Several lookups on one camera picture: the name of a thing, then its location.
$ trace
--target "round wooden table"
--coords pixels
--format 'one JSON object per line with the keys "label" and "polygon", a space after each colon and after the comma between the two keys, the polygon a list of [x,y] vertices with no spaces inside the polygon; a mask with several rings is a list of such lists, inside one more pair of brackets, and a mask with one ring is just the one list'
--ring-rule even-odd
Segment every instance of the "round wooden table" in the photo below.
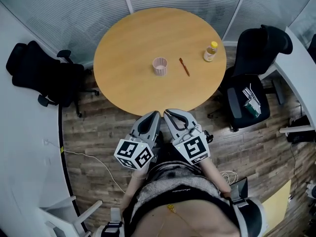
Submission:
{"label": "round wooden table", "polygon": [[[211,41],[218,43],[218,52],[212,62],[205,62],[203,54]],[[163,77],[154,74],[156,57],[168,61]],[[101,92],[126,112],[142,116],[168,108],[189,111],[220,85],[226,53],[216,31],[200,17],[179,9],[151,8],[126,16],[105,33],[93,68]]]}

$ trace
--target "electrical outlet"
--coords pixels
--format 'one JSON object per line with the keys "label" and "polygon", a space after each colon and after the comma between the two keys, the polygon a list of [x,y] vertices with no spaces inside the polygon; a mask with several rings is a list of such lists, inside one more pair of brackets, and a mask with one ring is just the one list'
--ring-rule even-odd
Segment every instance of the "electrical outlet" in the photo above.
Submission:
{"label": "electrical outlet", "polygon": [[47,139],[43,139],[43,145],[44,146],[48,146],[48,140]]}

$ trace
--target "curved white desk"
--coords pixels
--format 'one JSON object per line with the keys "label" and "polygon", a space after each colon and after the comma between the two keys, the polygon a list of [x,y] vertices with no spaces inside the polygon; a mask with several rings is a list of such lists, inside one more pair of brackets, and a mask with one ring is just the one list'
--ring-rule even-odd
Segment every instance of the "curved white desk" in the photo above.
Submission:
{"label": "curved white desk", "polygon": [[285,32],[292,40],[292,53],[278,54],[274,64],[259,78],[263,79],[277,70],[293,90],[311,123],[311,125],[282,128],[281,133],[316,130],[316,64],[288,27]]}

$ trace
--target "wire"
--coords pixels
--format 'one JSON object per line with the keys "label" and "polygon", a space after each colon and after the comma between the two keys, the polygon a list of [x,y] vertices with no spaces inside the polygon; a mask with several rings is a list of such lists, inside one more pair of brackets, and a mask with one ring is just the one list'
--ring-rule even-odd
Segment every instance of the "wire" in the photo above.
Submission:
{"label": "wire", "polygon": [[[57,147],[57,146],[55,146],[53,143],[51,143],[50,141],[47,141],[47,143],[50,143],[50,144],[52,144],[54,147]],[[68,151],[68,150],[65,150],[65,149],[64,149],[64,151],[65,151],[65,152],[68,152],[68,153],[75,154],[75,155],[83,155],[83,156],[86,156],[86,157],[95,158],[98,162],[100,162],[103,166],[105,166],[105,168],[106,168],[107,171],[109,172],[109,174],[110,174],[110,176],[111,176],[113,182],[115,182],[115,184],[119,187],[119,189],[120,189],[123,193],[125,193],[125,191],[124,191],[124,190],[120,187],[120,185],[115,181],[115,179],[114,179],[112,173],[110,172],[109,168],[108,168],[102,161],[100,161],[97,157],[88,156],[88,155],[83,154],[83,153],[76,153],[76,152]]]}
{"label": "wire", "polygon": [[296,188],[297,188],[297,186],[298,186],[298,184],[299,184],[299,180],[298,180],[298,178],[297,178],[297,176],[296,176],[296,174],[295,174],[296,158],[295,158],[294,152],[293,152],[293,150],[292,150],[292,146],[293,146],[293,144],[291,144],[290,149],[291,149],[292,156],[293,156],[293,158],[294,158],[293,174],[294,174],[295,179],[296,179],[296,185],[295,185],[295,187],[294,187],[294,192],[293,192],[293,194],[291,195],[291,199],[294,198],[295,193],[296,193]]}
{"label": "wire", "polygon": [[[238,181],[238,174],[237,174],[236,172],[232,171],[232,170],[224,170],[224,171],[221,171],[220,173],[222,174],[222,176],[223,176],[224,178],[225,178],[225,177],[227,178],[226,181],[227,181],[227,183],[228,183],[229,185],[231,185],[231,184],[233,184],[233,183],[235,183],[235,182]],[[234,174],[234,179],[233,179],[233,181],[230,180],[230,177],[229,177],[229,174],[230,174],[230,173]]]}

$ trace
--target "chair seat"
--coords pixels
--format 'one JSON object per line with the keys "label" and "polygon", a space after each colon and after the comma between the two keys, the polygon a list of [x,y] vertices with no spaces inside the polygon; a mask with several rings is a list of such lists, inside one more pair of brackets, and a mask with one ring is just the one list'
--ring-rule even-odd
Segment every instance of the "chair seat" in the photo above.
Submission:
{"label": "chair seat", "polygon": [[82,84],[84,67],[80,64],[60,63],[56,70],[59,71],[56,72],[57,78],[54,81],[59,87],[50,91],[48,98],[63,107],[69,107]]}
{"label": "chair seat", "polygon": [[[253,116],[244,106],[245,102],[248,98],[242,92],[246,87],[251,89],[258,98],[261,105],[261,114],[256,118]],[[266,120],[270,116],[270,108],[267,97],[265,95],[263,86],[260,82],[258,76],[255,75],[241,75],[228,79],[225,82],[225,89],[221,89],[224,94],[225,103],[228,104],[226,108],[228,110],[228,116],[230,119],[230,123],[233,128],[244,128],[251,126],[253,124],[257,124]],[[231,92],[235,92],[236,102],[231,98]],[[231,105],[234,104],[237,106],[237,112],[235,114],[231,108]]]}

